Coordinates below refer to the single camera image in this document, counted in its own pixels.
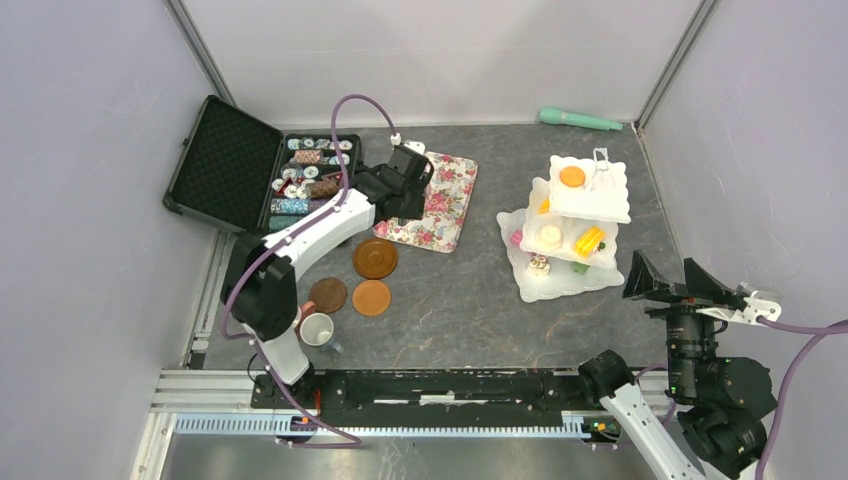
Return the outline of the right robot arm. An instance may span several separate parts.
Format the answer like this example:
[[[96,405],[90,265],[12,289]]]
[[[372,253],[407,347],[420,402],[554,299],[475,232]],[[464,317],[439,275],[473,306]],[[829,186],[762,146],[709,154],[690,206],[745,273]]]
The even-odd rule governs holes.
[[[762,455],[767,442],[762,420],[778,401],[769,369],[748,357],[719,356],[717,336],[731,324],[777,320],[782,296],[747,283],[731,289],[691,258],[684,261],[684,277],[682,283],[669,281],[636,250],[622,297],[654,302],[645,313],[665,324],[666,394],[684,406],[678,422],[704,468],[698,470],[655,420],[616,352],[606,350],[579,366],[578,396],[614,416],[657,477],[739,479]]]

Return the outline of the white cup pink handle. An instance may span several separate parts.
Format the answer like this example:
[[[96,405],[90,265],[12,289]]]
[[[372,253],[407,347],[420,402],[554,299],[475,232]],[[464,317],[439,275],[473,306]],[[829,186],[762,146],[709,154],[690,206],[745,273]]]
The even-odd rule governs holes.
[[[299,317],[295,325],[295,331],[299,332],[303,321],[315,312],[316,304],[312,301],[307,301],[299,308]]]

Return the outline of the yellow wedge cake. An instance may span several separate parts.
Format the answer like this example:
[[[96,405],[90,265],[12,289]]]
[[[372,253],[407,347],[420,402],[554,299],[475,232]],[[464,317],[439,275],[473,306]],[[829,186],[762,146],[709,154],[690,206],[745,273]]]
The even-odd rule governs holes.
[[[537,208],[539,215],[548,214],[550,212],[550,199],[546,197]]]

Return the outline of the white cup grey handle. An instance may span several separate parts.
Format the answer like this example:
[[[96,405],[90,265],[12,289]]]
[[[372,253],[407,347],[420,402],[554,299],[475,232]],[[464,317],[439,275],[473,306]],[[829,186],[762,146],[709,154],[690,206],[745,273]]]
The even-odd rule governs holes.
[[[307,346],[344,353],[344,348],[335,339],[334,321],[327,314],[313,313],[303,319],[300,323],[300,338]]]

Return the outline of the large brown saucer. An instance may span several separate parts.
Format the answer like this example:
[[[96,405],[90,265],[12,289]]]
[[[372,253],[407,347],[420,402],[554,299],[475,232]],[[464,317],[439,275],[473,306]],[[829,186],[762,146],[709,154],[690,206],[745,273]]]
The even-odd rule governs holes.
[[[398,251],[393,243],[380,238],[371,238],[362,241],[356,247],[352,263],[361,277],[380,280],[396,269],[398,259]]]

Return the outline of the white decorated cake slice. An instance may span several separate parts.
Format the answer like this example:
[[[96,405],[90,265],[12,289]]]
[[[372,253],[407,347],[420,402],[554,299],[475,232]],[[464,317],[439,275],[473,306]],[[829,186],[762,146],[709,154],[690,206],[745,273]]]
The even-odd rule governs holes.
[[[546,256],[535,254],[529,261],[526,271],[533,276],[548,276],[550,273],[550,263]]]

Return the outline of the white three-tier cake stand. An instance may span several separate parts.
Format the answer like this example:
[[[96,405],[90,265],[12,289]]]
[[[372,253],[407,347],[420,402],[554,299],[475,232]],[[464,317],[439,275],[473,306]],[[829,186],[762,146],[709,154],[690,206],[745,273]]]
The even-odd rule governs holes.
[[[558,178],[562,168],[581,167],[587,176],[581,188],[568,188]],[[624,284],[616,254],[619,227],[631,222],[626,165],[609,159],[605,147],[593,149],[589,158],[553,155],[549,159],[548,176],[532,180],[528,204],[512,212],[500,212],[496,221],[506,248],[514,280],[522,301],[532,303],[598,291]],[[539,215],[537,208],[548,197],[550,212]],[[563,245],[553,251],[536,243],[536,234],[547,224],[557,225],[563,233]],[[581,258],[574,252],[576,240],[590,227],[606,232],[605,249]],[[519,247],[511,244],[515,230],[523,232]],[[533,276],[526,269],[533,255],[547,257],[551,269],[548,276]],[[572,262],[590,266],[584,275],[576,274]]]

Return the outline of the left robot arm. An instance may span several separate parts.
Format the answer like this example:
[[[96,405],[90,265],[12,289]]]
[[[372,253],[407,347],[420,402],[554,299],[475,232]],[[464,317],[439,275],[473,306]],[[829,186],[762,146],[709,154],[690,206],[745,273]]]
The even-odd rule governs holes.
[[[314,394],[310,361],[294,332],[301,316],[298,280],[339,244],[380,222],[421,219],[434,171],[424,144],[407,141],[387,163],[358,171],[347,190],[293,226],[236,241],[220,293],[222,318],[244,326],[288,406],[302,407]]]

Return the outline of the yellow cube cake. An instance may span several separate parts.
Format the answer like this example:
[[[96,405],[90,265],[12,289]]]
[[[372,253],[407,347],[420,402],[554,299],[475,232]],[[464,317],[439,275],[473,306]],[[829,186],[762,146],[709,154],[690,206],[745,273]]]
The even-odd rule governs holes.
[[[592,226],[576,240],[574,252],[581,258],[588,259],[594,253],[605,249],[605,238],[604,230]]]

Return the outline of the cream dome cake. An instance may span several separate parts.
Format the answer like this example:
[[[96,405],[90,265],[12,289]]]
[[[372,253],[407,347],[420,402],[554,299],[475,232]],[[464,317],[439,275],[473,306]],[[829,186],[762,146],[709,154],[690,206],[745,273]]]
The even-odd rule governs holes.
[[[540,228],[536,234],[536,243],[543,250],[553,251],[562,247],[563,233],[562,230],[553,224],[547,224]]]

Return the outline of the orange macaron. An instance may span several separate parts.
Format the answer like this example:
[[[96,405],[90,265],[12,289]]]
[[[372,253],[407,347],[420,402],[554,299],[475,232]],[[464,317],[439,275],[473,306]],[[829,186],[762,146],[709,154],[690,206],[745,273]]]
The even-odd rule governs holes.
[[[574,165],[562,168],[558,178],[568,188],[581,188],[587,181],[586,172],[581,167]]]

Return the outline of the orange-brown saucer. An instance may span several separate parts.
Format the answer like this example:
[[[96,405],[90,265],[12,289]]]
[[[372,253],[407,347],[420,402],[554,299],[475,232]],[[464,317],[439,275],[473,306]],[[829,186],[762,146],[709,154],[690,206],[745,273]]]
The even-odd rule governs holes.
[[[364,316],[378,316],[390,306],[392,295],[389,287],[380,280],[361,282],[352,294],[354,309]]]

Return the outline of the pink cake with cherry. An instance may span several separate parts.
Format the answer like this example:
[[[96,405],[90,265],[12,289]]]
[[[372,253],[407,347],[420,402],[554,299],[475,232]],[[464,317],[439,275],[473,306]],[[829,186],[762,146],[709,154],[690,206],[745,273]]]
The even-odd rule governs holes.
[[[519,247],[522,239],[523,239],[523,232],[521,230],[515,230],[510,237],[510,242],[511,242],[512,245]]]

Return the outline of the green cake piece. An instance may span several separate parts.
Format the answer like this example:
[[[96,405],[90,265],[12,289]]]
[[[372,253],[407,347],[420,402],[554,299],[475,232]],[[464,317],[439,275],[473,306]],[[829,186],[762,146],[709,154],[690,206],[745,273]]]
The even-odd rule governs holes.
[[[576,274],[584,275],[589,270],[590,266],[579,262],[572,262],[571,268]]]

